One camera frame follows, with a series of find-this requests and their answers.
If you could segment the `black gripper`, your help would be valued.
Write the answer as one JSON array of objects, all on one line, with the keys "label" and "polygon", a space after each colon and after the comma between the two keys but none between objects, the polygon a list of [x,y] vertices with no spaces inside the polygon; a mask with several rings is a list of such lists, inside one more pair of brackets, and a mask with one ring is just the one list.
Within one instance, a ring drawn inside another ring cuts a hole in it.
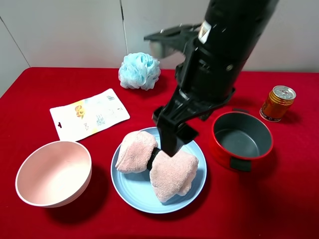
[{"label": "black gripper", "polygon": [[213,111],[227,104],[234,93],[235,88],[232,88],[226,98],[207,101],[177,87],[170,101],[153,112],[152,119],[160,132],[161,149],[170,157],[174,156],[198,136],[198,132],[186,122],[194,118],[208,119]]}]

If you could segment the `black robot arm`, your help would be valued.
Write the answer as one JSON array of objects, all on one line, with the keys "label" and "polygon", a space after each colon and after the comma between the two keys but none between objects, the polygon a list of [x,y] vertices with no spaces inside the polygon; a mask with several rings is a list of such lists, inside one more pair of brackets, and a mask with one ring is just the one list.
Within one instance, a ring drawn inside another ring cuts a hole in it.
[{"label": "black robot arm", "polygon": [[170,101],[153,114],[161,148],[169,156],[196,138],[188,120],[206,120],[230,100],[234,83],[277,4],[276,0],[212,0],[202,24],[148,36],[185,56],[175,69],[177,87]]}]

